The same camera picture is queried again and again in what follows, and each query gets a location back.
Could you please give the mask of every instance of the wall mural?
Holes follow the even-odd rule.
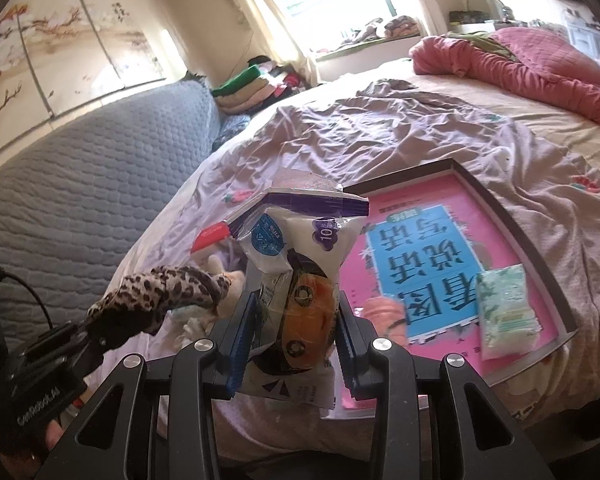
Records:
[[[119,2],[15,4],[0,16],[0,148],[110,92],[164,78]]]

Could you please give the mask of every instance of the red comforter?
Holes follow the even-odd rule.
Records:
[[[454,74],[484,81],[522,97],[576,112],[600,124],[600,86],[553,75],[474,47],[465,40],[424,38],[409,52],[418,75]]]

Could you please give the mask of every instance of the purple strip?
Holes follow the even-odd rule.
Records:
[[[264,205],[277,205],[310,216],[346,218],[369,215],[369,202],[361,198],[270,192],[229,224],[231,235],[235,237],[247,218]]]

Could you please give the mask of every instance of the red tag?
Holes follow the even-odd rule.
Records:
[[[231,232],[229,231],[229,227],[224,222],[218,222],[217,224],[213,224],[205,229],[202,229],[202,231],[196,238],[196,241],[193,242],[191,253],[195,253],[200,249],[209,247],[209,245],[215,244],[220,240],[224,240],[230,235]]]

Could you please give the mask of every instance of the black triangle logo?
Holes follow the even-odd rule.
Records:
[[[273,381],[272,383],[263,384],[262,387],[265,390],[267,390],[269,393],[271,393],[273,391],[273,388],[275,388],[279,382],[280,381]]]
[[[283,397],[291,397],[288,388],[286,387],[285,381],[282,381],[282,386],[280,386],[280,395]]]

